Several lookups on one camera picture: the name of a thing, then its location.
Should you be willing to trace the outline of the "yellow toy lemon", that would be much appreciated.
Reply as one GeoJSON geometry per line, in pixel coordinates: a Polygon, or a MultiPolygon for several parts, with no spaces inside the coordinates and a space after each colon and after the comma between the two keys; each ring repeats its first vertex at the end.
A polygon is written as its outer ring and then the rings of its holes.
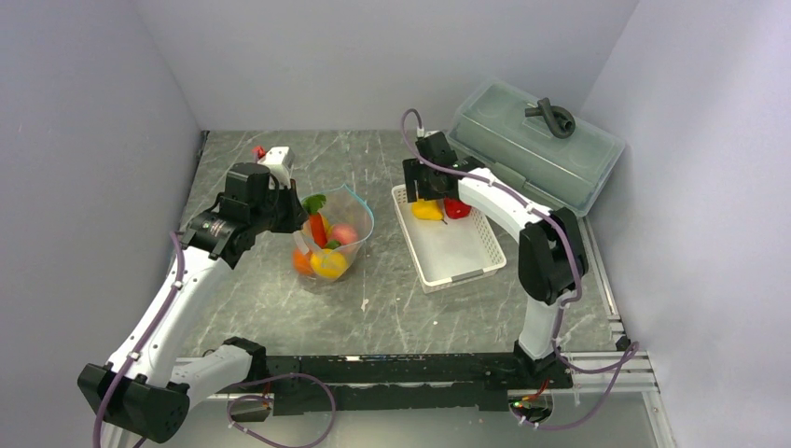
{"type": "Polygon", "coordinates": [[[412,215],[419,220],[442,221],[444,213],[439,200],[419,199],[410,204],[412,215]]]}

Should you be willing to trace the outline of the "white perforated plastic basket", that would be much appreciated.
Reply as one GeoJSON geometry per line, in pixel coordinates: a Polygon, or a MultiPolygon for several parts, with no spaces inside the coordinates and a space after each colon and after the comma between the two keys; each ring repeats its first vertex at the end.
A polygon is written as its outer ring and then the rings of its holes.
{"type": "Polygon", "coordinates": [[[478,210],[468,217],[421,220],[411,213],[407,189],[391,189],[395,215],[425,293],[459,286],[497,273],[507,265],[489,220],[478,210]]]}

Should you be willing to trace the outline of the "orange toy tangerine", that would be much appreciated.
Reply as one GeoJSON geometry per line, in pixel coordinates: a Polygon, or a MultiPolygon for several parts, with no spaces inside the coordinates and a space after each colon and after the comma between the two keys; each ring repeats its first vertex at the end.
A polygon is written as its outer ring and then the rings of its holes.
{"type": "Polygon", "coordinates": [[[292,252],[292,266],[294,270],[301,275],[313,275],[311,257],[311,251],[301,252],[298,248],[295,248],[292,252]]]}

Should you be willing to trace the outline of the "clear zip top bag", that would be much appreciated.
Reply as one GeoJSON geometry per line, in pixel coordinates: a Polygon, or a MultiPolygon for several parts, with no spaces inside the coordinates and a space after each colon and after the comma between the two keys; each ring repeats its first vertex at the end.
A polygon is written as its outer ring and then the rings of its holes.
{"type": "Polygon", "coordinates": [[[292,268],[315,280],[340,280],[372,234],[372,211],[347,185],[307,195],[299,204],[308,218],[294,233],[292,268]]]}

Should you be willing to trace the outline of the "pink toy peach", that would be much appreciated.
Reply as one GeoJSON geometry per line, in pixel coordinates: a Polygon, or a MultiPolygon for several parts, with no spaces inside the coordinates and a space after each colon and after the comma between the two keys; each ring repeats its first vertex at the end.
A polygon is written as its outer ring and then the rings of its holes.
{"type": "Polygon", "coordinates": [[[359,240],[358,232],[348,223],[338,223],[331,229],[330,240],[336,240],[341,245],[352,245],[359,240]]]}

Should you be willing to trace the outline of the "yellow toy fruit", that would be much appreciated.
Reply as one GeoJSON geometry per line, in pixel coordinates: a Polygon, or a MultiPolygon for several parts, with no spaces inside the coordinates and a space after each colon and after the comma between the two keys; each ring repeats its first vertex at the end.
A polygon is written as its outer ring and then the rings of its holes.
{"type": "Polygon", "coordinates": [[[341,252],[328,248],[312,253],[310,266],[317,276],[328,280],[339,279],[350,267],[341,252]]]}

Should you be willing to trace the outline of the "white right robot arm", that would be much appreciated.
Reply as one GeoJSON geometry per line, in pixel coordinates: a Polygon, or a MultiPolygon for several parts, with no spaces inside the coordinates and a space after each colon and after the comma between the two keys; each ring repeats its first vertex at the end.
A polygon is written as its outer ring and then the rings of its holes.
{"type": "Polygon", "coordinates": [[[518,338],[525,355],[515,360],[514,374],[526,387],[540,385],[550,373],[547,358],[559,355],[562,308],[579,300],[588,269],[575,214],[527,199],[476,160],[461,161],[442,132],[418,128],[405,141],[413,155],[402,163],[408,203],[459,201],[517,242],[518,277],[528,302],[518,338]]]}

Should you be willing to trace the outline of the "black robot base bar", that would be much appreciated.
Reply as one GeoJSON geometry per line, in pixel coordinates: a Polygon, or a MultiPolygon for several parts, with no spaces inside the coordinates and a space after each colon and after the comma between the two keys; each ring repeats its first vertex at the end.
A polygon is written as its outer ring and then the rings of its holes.
{"type": "Polygon", "coordinates": [[[276,416],[308,412],[475,408],[506,409],[519,391],[569,389],[573,380],[556,359],[535,362],[511,352],[422,355],[271,356],[240,337],[225,341],[253,357],[241,385],[230,393],[261,392],[272,378],[276,416]]]}

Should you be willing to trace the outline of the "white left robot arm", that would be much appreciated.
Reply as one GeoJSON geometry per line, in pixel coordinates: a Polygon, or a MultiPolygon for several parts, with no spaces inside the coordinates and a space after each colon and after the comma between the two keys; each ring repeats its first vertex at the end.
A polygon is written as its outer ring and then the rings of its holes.
{"type": "Polygon", "coordinates": [[[240,337],[207,357],[176,365],[202,306],[236,267],[259,234],[300,231],[308,215],[286,162],[240,162],[208,209],[172,234],[175,261],[158,294],[124,343],[103,365],[87,364],[77,384],[95,412],[92,444],[103,425],[164,443],[188,411],[219,390],[259,390],[268,379],[266,349],[240,337]]]}

